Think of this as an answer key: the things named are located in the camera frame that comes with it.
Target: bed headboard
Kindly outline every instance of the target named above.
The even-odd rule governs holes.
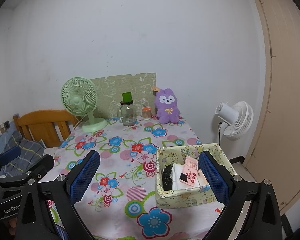
[[[67,110],[40,110],[18,117],[13,116],[16,129],[23,137],[30,141],[41,139],[47,147],[59,147],[61,141],[57,134],[55,124],[58,125],[62,138],[65,140],[70,135],[70,128],[67,122],[73,126],[77,119]]]

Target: human hand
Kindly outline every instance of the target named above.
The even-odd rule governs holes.
[[[13,218],[13,219],[9,220],[9,225],[10,225],[10,228],[9,228],[10,235],[15,236],[16,235],[17,218]]]

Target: fabric storage basket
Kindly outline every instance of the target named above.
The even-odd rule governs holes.
[[[169,191],[164,191],[162,187],[162,170],[167,165],[172,163],[183,165],[187,155],[198,160],[199,154],[203,151],[209,151],[219,164],[224,165],[232,175],[236,174],[226,155],[216,143],[160,147],[156,152],[155,199],[158,208],[191,207],[217,201],[209,185]]]

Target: plush bunny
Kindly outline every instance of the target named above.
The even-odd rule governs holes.
[[[179,122],[180,111],[177,108],[177,98],[170,88],[157,92],[154,104],[158,109],[159,123]]]

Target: orange lid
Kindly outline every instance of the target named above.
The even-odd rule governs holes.
[[[151,110],[151,108],[148,106],[145,106],[144,108],[142,108],[142,111],[150,111],[150,110]]]

